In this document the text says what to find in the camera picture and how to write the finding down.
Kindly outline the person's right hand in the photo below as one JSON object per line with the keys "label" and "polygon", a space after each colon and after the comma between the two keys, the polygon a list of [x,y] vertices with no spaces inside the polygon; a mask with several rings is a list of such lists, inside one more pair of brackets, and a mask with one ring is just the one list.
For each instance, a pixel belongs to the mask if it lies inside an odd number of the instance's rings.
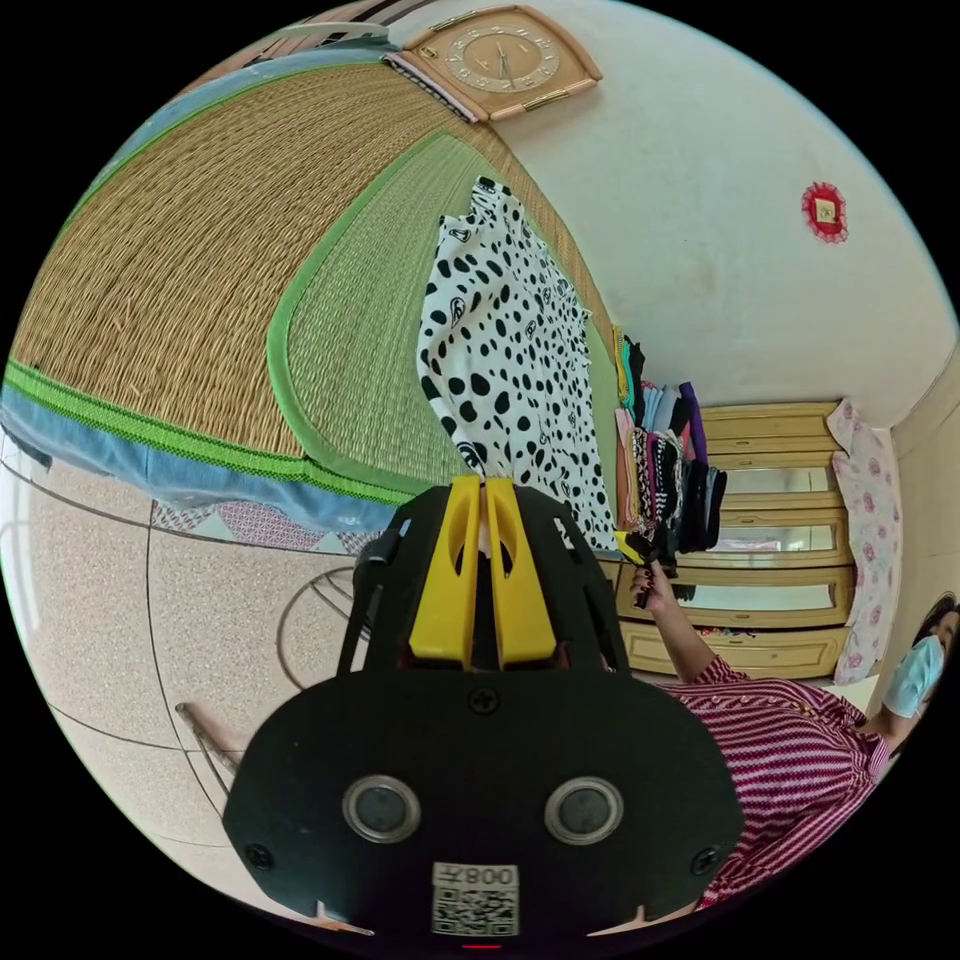
{"label": "person's right hand", "polygon": [[653,616],[678,607],[671,582],[658,560],[635,568],[630,592],[636,606]]}

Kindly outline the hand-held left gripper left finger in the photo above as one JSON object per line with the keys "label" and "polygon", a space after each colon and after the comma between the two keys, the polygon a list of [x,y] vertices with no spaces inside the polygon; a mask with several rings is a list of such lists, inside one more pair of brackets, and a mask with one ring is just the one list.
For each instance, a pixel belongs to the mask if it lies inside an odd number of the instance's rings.
{"label": "hand-held left gripper left finger", "polygon": [[467,669],[477,598],[480,478],[457,477],[445,492],[409,646],[421,661]]}

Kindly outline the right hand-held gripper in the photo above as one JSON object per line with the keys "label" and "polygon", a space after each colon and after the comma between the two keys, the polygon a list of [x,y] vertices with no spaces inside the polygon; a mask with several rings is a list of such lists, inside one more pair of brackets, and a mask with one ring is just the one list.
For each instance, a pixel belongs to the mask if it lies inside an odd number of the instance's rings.
{"label": "right hand-held gripper", "polygon": [[651,569],[657,562],[668,579],[677,578],[674,544],[667,530],[654,530],[652,534],[615,530],[614,537],[620,553],[634,566]]}

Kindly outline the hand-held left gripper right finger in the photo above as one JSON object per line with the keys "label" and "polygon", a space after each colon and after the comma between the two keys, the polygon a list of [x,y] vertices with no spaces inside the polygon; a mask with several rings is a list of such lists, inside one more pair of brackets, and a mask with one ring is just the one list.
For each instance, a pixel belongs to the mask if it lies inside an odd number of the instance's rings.
{"label": "hand-held left gripper right finger", "polygon": [[550,661],[556,639],[513,483],[491,478],[485,490],[499,667]]}

